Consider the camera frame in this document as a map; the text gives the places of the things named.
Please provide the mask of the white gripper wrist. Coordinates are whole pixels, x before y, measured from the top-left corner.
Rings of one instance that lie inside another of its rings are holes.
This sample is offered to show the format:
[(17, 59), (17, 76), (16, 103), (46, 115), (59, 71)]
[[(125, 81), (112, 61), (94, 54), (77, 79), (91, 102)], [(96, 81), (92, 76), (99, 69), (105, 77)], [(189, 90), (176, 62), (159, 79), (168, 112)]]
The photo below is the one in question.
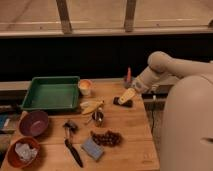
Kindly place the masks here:
[(146, 67), (133, 81), (131, 84), (132, 88), (128, 88), (123, 95), (119, 98), (118, 103), (124, 104), (128, 100), (131, 100), (136, 92), (145, 93), (147, 92), (152, 85), (160, 81), (167, 73), (158, 73), (152, 70), (150, 67)]

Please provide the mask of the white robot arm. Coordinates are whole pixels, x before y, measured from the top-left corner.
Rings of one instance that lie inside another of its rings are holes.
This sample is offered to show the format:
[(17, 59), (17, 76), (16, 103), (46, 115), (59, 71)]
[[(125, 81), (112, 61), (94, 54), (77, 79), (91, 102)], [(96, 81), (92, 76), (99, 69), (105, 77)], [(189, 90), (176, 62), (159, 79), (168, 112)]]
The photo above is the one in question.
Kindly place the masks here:
[(160, 171), (213, 171), (213, 63), (153, 52), (148, 57), (148, 66), (118, 102), (123, 104), (145, 93), (167, 74), (179, 81), (165, 102)]

